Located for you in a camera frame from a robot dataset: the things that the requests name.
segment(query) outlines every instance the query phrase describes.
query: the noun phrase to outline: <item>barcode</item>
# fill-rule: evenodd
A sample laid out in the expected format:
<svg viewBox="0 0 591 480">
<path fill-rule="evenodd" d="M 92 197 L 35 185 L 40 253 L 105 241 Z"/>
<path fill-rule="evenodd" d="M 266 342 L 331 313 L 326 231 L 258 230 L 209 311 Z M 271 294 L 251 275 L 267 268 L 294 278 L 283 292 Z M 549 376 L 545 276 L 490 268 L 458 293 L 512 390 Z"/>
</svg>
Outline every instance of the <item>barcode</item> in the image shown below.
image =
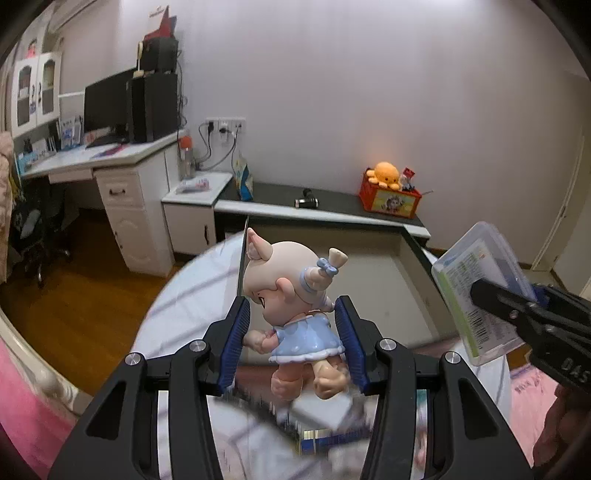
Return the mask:
<svg viewBox="0 0 591 480">
<path fill-rule="evenodd" d="M 488 334 L 488 330 L 486 328 L 484 320 L 482 319 L 482 316 L 480 315 L 479 309 L 474 309 L 468 314 L 468 322 L 470 323 L 470 328 L 472 330 L 474 338 L 478 343 L 478 348 L 482 349 L 482 345 L 488 342 L 488 340 L 490 340 L 491 337 Z"/>
</svg>

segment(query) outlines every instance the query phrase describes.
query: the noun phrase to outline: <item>open drawer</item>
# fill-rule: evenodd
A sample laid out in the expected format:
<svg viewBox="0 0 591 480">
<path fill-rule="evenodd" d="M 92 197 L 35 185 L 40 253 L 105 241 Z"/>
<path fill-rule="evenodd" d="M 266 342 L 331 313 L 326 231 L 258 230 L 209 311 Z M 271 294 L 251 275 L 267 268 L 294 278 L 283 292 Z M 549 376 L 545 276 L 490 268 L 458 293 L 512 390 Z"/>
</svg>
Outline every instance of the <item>open drawer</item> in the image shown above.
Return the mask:
<svg viewBox="0 0 591 480">
<path fill-rule="evenodd" d="M 335 276 L 328 296 L 351 297 L 361 318 L 373 321 L 384 337 L 409 348 L 428 345 L 456 336 L 456 327 L 433 279 L 431 263 L 418 243 L 404 228 L 306 220 L 249 217 L 250 226 L 274 244 L 294 241 L 328 257 L 334 247 L 349 256 Z M 242 276 L 248 257 L 243 240 L 238 295 L 242 295 Z M 336 332 L 334 314 L 329 313 Z M 269 330 L 260 305 L 251 301 L 251 328 Z M 243 349 L 247 364 L 267 363 L 269 355 Z"/>
</svg>

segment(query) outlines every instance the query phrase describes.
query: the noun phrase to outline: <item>doll figurine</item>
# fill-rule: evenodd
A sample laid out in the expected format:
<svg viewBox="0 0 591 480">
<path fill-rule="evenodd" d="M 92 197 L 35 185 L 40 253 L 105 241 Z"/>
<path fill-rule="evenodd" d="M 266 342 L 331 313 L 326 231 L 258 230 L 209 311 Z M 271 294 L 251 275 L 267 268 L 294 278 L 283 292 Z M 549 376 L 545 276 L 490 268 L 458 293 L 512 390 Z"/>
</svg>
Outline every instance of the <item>doll figurine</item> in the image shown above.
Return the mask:
<svg viewBox="0 0 591 480">
<path fill-rule="evenodd" d="M 330 330 L 324 312 L 335 309 L 326 289 L 347 255 L 331 248 L 327 260 L 295 242 L 271 245 L 252 228 L 247 231 L 246 253 L 250 262 L 244 272 L 244 292 L 262 306 L 273 329 L 250 330 L 243 344 L 258 353 L 271 353 L 269 361 L 279 364 L 271 378 L 273 394 L 283 400 L 297 398 L 305 364 L 312 365 L 318 397 L 325 400 L 345 390 L 349 369 L 340 357 L 345 347 Z"/>
</svg>

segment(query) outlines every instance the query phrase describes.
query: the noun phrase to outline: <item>speaker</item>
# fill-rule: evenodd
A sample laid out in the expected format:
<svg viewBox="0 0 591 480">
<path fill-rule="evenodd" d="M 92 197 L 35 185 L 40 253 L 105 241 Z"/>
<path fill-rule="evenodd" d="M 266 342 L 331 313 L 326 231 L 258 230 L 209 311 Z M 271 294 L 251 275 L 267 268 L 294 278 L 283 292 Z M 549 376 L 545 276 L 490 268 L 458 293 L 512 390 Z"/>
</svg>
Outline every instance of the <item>speaker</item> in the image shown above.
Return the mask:
<svg viewBox="0 0 591 480">
<path fill-rule="evenodd" d="M 178 128 L 177 75 L 155 72 L 127 82 L 129 141 L 153 142 Z"/>
<path fill-rule="evenodd" d="M 145 72 L 173 72 L 177 67 L 178 40 L 155 37 L 144 40 L 139 69 Z"/>
</svg>

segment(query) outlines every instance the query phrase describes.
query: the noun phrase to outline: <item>red box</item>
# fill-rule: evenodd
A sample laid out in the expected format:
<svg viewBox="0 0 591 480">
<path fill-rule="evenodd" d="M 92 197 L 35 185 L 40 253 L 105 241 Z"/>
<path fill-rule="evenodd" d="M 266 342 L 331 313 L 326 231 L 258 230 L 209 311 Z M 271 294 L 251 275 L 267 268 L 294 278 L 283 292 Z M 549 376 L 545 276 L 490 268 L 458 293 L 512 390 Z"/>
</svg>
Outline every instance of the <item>red box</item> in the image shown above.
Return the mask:
<svg viewBox="0 0 591 480">
<path fill-rule="evenodd" d="M 413 218 L 418 202 L 423 195 L 417 189 L 403 192 L 401 190 L 384 189 L 370 183 L 365 173 L 361 181 L 359 198 L 363 208 L 368 212 L 387 213 L 404 218 Z"/>
</svg>

